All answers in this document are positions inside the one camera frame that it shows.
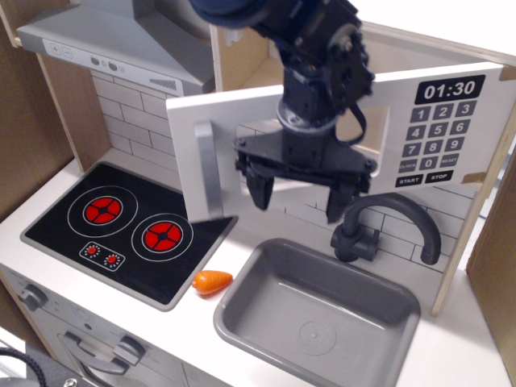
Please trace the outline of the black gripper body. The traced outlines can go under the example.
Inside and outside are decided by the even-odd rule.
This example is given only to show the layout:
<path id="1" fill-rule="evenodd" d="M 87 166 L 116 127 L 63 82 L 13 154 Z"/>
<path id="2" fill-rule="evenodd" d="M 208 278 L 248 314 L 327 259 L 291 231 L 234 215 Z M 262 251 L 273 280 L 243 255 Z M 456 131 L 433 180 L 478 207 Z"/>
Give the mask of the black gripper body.
<path id="1" fill-rule="evenodd" d="M 244 175 L 247 168 L 252 168 L 267 177 L 329 187 L 352 184 L 356 185 L 358 194 L 367 193 L 377 163 L 352 148 L 364 138 L 367 122 L 355 102 L 347 109 L 362 132 L 353 139 L 340 140 L 336 123 L 342 110 L 332 111 L 319 121 L 309 120 L 296 114 L 285 102 L 279 102 L 280 130 L 234 141 L 233 147 L 239 154 L 237 169 Z"/>

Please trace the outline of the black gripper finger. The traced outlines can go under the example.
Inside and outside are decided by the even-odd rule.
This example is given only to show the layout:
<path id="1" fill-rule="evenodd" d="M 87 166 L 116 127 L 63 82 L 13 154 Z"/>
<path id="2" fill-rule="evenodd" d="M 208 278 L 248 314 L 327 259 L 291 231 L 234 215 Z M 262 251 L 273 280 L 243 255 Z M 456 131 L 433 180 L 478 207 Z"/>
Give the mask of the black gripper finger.
<path id="1" fill-rule="evenodd" d="M 326 217 L 328 223 L 338 222 L 349 204 L 357 195 L 356 185 L 339 183 L 330 187 L 327 200 Z"/>
<path id="2" fill-rule="evenodd" d="M 260 210 L 267 210 L 273 192 L 274 177 L 267 177 L 255 169 L 246 169 L 247 188 Z"/>

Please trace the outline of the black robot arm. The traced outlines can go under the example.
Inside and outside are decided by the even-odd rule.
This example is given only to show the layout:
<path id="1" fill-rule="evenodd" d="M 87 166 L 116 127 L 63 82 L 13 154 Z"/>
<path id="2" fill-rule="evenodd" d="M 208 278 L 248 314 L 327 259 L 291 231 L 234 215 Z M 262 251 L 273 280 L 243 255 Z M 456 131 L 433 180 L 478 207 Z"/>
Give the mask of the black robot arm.
<path id="1" fill-rule="evenodd" d="M 234 142 L 235 167 L 256 207 L 266 209 L 276 178 L 325 185 L 326 216 L 338 221 L 348 203 L 368 191 L 376 165 L 336 135 L 351 112 L 367 127 L 358 101 L 372 92 L 373 74 L 356 8 L 348 1 L 194 1 L 208 23 L 249 27 L 277 46 L 284 69 L 277 105 L 279 131 Z"/>

